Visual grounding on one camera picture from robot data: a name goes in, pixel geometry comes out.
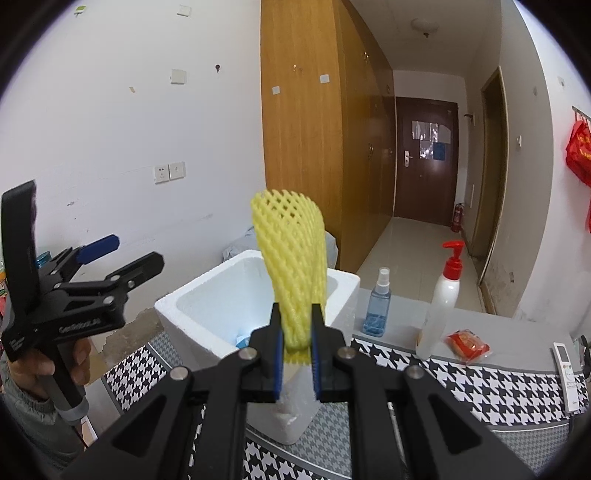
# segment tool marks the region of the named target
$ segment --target remote control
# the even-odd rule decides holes
[[[579,409],[579,393],[577,392],[577,382],[574,378],[573,366],[570,363],[565,344],[555,342],[552,350],[556,359],[558,373],[560,374],[560,381],[562,382],[564,410],[566,414],[569,414]]]

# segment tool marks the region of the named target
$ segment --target red bag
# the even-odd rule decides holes
[[[591,187],[591,131],[584,120],[574,123],[566,146],[566,164],[586,186]],[[591,205],[587,215],[587,225],[591,233]]]

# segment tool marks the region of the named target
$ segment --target fire extinguisher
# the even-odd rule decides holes
[[[453,209],[452,232],[458,233],[462,228],[462,217],[464,216],[464,207],[461,203],[456,204]]]

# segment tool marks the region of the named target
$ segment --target human hand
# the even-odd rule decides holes
[[[90,380],[90,340],[77,340],[72,350],[75,366],[70,370],[72,381],[76,385],[85,385]],[[53,375],[56,366],[39,350],[31,349],[15,362],[8,361],[8,369],[13,382],[23,391],[42,400],[48,398],[47,393],[37,379],[38,375]]]

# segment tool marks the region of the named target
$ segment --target gray sleeve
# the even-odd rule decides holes
[[[56,470],[63,470],[80,455],[84,446],[56,412],[51,400],[37,401],[13,382],[6,353],[0,358],[0,376],[4,395],[0,395],[12,418],[41,457]]]

